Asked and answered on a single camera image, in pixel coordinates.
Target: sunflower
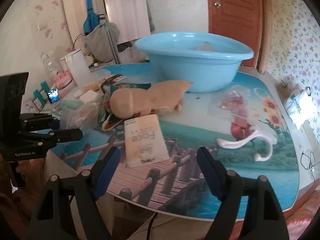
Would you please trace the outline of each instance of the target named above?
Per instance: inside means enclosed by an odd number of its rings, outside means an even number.
[[[271,111],[277,111],[278,110],[278,106],[276,104],[275,101],[273,101],[270,98],[264,98],[263,99],[263,106],[267,109],[267,110],[271,110]]]
[[[280,117],[275,113],[269,114],[269,122],[273,125],[274,128],[280,127],[281,125]]]

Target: cable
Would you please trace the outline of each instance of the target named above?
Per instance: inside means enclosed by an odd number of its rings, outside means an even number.
[[[153,220],[155,220],[155,218],[156,218],[157,215],[158,215],[158,213],[156,212],[156,213],[153,215],[153,217],[151,218],[150,222],[149,222],[146,240],[150,240],[150,231],[151,231],[152,223],[153,223]]]
[[[78,37],[76,37],[75,42],[73,43],[73,46],[72,46],[72,51],[75,50],[76,41],[77,41],[77,39],[80,37],[81,34],[82,34],[82,33],[80,33],[80,34],[78,35]]]
[[[302,164],[302,156],[303,155],[305,155],[309,159],[308,167],[305,167],[305,165]],[[317,166],[320,163],[320,161],[316,163],[314,153],[312,151],[310,151],[310,156],[308,156],[304,152],[302,152],[301,157],[300,157],[300,163],[306,171],[311,171],[311,176],[313,177],[313,181],[315,181],[315,177],[313,176],[313,172],[315,170],[315,166]]]

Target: white plastic bag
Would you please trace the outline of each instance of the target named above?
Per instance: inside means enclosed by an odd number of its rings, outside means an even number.
[[[291,93],[290,97],[284,101],[284,108],[298,130],[305,120],[317,111],[312,97],[302,89],[295,89]]]

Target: phone screen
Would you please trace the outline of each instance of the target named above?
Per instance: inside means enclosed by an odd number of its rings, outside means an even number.
[[[57,102],[59,99],[60,99],[60,97],[59,97],[59,95],[58,95],[58,89],[51,89],[48,93],[47,93],[47,95],[48,95],[48,98],[49,98],[49,102],[50,103],[54,103],[54,102]]]

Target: wooden door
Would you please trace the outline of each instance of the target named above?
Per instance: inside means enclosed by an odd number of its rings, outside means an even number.
[[[240,41],[254,51],[242,65],[255,67],[262,32],[262,0],[208,0],[209,32]]]

